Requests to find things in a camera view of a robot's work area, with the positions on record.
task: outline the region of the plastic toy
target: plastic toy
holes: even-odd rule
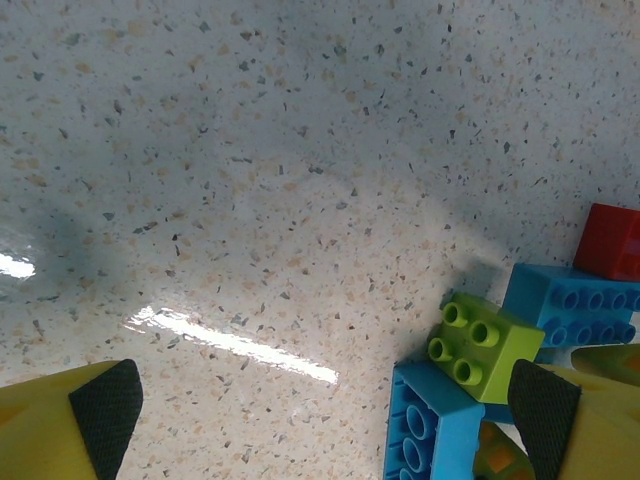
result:
[[[544,332],[472,295],[456,293],[442,309],[442,324],[429,342],[431,360],[473,398],[507,403],[511,369],[533,360]]]
[[[611,280],[640,282],[640,211],[594,203],[573,265]]]
[[[571,363],[581,372],[640,387],[640,344],[580,348]]]
[[[533,362],[570,367],[571,352],[573,350],[575,350],[575,347],[541,348]]]
[[[384,480],[471,480],[483,415],[431,362],[395,367]]]
[[[542,328],[543,347],[629,343],[640,311],[640,284],[572,268],[516,264],[503,308]]]
[[[479,438],[473,462],[476,479],[535,480],[527,455],[494,423],[482,422]]]
[[[537,480],[637,478],[639,388],[518,361],[509,404]]]
[[[507,425],[513,425],[513,415],[511,415],[509,405],[485,403],[484,420],[487,422],[506,423]]]
[[[114,480],[142,406],[132,360],[0,389],[2,480]]]

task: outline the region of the red lego brick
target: red lego brick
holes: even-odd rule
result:
[[[573,266],[609,280],[640,282],[640,211],[594,203]]]

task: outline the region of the white floor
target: white floor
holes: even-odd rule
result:
[[[640,206],[634,8],[3,2],[0,382],[134,359],[121,479],[381,478],[443,297]]]

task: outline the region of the terrazzo floor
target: terrazzo floor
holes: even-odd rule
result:
[[[123,480],[381,478],[442,299],[640,206],[634,2],[440,1],[3,2],[0,383],[134,359]]]

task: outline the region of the lego duplo brick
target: lego duplo brick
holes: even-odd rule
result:
[[[473,462],[476,480],[535,480],[526,453],[496,424],[482,422],[479,440]]]
[[[544,332],[479,297],[456,293],[428,353],[438,367],[483,403],[507,403],[516,360],[533,360]]]
[[[545,331],[543,347],[629,343],[640,284],[567,267],[516,264],[503,308]]]
[[[640,344],[579,348],[571,353],[576,370],[640,387]]]
[[[484,419],[485,422],[493,423],[506,423],[507,425],[513,425],[513,415],[509,405],[501,405],[499,403],[485,403],[484,404]]]
[[[472,480],[484,406],[431,362],[392,382],[384,480]]]
[[[640,282],[640,211],[594,203],[573,266],[610,280]]]

